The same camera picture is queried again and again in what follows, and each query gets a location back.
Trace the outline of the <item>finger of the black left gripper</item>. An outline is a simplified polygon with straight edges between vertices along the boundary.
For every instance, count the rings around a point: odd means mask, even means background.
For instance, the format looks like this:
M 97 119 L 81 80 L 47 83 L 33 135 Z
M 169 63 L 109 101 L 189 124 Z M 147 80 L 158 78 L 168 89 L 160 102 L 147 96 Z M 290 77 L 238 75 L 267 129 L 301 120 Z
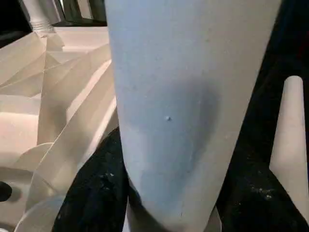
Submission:
M 12 188 L 5 182 L 0 182 L 0 201 L 7 201 L 12 194 Z

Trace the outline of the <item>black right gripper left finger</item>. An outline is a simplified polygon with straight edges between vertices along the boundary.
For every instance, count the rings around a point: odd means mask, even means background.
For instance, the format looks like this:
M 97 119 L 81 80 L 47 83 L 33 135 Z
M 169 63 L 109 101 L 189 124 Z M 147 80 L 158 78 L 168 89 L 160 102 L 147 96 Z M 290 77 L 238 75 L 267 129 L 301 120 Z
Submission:
M 78 171 L 55 218 L 55 232 L 121 232 L 128 177 L 119 128 L 99 144 Z

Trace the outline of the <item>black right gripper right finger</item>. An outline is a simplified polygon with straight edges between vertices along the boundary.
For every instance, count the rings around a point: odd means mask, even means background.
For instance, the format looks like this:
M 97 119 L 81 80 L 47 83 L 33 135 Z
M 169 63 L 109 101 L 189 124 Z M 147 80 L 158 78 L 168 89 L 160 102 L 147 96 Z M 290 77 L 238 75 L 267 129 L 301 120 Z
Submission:
M 307 232 L 309 224 L 246 140 L 238 139 L 217 200 L 224 232 Z

